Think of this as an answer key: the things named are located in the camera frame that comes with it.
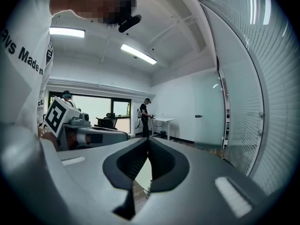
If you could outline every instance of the white desk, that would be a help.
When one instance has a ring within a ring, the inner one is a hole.
[[[176,118],[157,118],[157,117],[155,117],[155,119],[150,119],[152,136],[154,135],[153,123],[155,121],[165,122],[168,126],[168,131],[167,131],[168,140],[170,140],[170,121],[173,121],[173,120],[176,120]]]

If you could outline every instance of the ceiling light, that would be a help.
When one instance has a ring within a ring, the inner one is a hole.
[[[265,0],[263,25],[268,25],[271,17],[271,0]]]
[[[253,0],[250,0],[250,24],[252,24],[253,20]]]
[[[122,45],[121,49],[151,63],[152,65],[157,63],[156,60],[152,59],[151,57],[147,56],[146,54],[141,53],[138,50],[136,50],[130,46],[127,46],[125,44]]]
[[[289,21],[287,20],[287,21],[286,21],[285,30],[283,31],[282,37],[284,37],[284,36],[285,36],[285,33],[286,33],[286,30],[287,30],[287,25],[288,25],[288,23],[289,23]]]
[[[253,0],[253,2],[254,2],[253,24],[255,24],[255,22],[256,22],[256,0]]]
[[[67,36],[74,36],[79,38],[84,38],[85,30],[80,29],[71,29],[71,28],[50,28],[51,35],[67,35]]]

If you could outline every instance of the person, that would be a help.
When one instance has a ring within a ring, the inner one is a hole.
[[[1,27],[0,94],[6,99],[0,104],[0,123],[26,127],[54,143],[51,133],[38,128],[53,65],[52,18],[70,10],[80,18],[118,24],[135,6],[136,0],[20,0]]]
[[[64,99],[64,101],[65,101],[66,103],[68,103],[70,106],[72,106],[73,108],[76,109],[75,103],[74,103],[74,101],[71,99],[71,98],[72,98],[72,95],[71,95],[71,93],[70,93],[68,90],[66,90],[66,91],[64,91],[64,92],[62,93],[62,98]]]
[[[149,137],[148,118],[152,118],[152,116],[148,115],[147,112],[147,105],[149,103],[151,103],[150,99],[146,98],[140,107],[140,111],[142,112],[142,137]]]

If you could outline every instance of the wooden floor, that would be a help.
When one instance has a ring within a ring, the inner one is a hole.
[[[139,138],[139,137],[142,137],[142,135],[132,137],[131,139]],[[182,144],[184,146],[189,146],[195,149],[200,149],[197,146],[195,146],[193,143],[187,143],[187,142],[176,141],[176,140],[173,140],[173,142]],[[224,150],[222,149],[203,149],[203,150],[215,154],[221,158],[224,157]],[[134,181],[133,183],[133,196],[134,196],[134,203],[135,203],[135,212],[138,213],[142,209],[143,205],[147,202],[147,198],[144,193],[144,189],[136,181]]]
[[[147,202],[144,189],[136,181],[133,182],[133,200],[135,203],[135,213],[138,213]]]

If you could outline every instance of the black pants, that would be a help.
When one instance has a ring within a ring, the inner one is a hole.
[[[142,118],[142,125],[142,137],[149,137],[148,120],[143,120]]]

